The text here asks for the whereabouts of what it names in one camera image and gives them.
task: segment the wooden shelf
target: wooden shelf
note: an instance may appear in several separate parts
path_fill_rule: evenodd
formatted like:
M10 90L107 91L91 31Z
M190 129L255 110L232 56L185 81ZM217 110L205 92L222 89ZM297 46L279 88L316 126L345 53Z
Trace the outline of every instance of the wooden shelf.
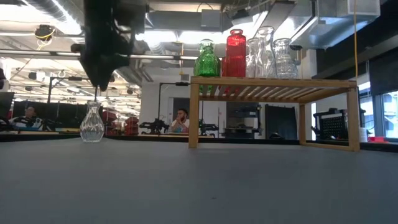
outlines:
M349 146L306 143L305 104L341 93L347 93ZM356 81L192 77L189 126L190 148L196 148L198 145L200 100L299 103L298 138L301 145L359 151L359 109Z
M355 81L346 80L234 77L192 77L191 84L202 86L200 100L282 103L309 103L356 88Z

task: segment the person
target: person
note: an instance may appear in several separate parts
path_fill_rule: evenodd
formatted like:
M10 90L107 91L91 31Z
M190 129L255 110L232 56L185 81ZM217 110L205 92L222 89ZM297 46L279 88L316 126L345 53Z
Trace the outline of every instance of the person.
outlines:
M42 129L42 120L37 117L36 108L29 106L25 110L25 116L12 118L9 120L10 124L20 128L38 128Z
M188 133L189 119L188 111L186 109L179 109L177 111L177 118L172 123L173 133Z

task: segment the exposed ductwork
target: exposed ductwork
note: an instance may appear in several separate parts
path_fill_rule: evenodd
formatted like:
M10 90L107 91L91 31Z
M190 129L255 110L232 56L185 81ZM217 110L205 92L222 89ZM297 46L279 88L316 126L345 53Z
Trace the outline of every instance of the exposed ductwork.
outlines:
M56 20L56 27L64 34L80 34L83 12L71 0L21 0L42 14Z

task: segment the green glass bottle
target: green glass bottle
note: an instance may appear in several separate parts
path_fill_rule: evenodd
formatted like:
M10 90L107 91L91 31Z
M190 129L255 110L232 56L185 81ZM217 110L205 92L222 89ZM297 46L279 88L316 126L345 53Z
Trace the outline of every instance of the green glass bottle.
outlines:
M200 42L201 54L195 61L194 75L203 77L219 77L221 61L213 52L214 43L209 39Z

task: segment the gray tabletop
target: gray tabletop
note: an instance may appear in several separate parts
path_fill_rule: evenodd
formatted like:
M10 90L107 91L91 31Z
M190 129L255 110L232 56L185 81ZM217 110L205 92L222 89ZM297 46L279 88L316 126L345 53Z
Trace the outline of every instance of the gray tabletop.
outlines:
M0 223L398 223L398 154L0 143Z

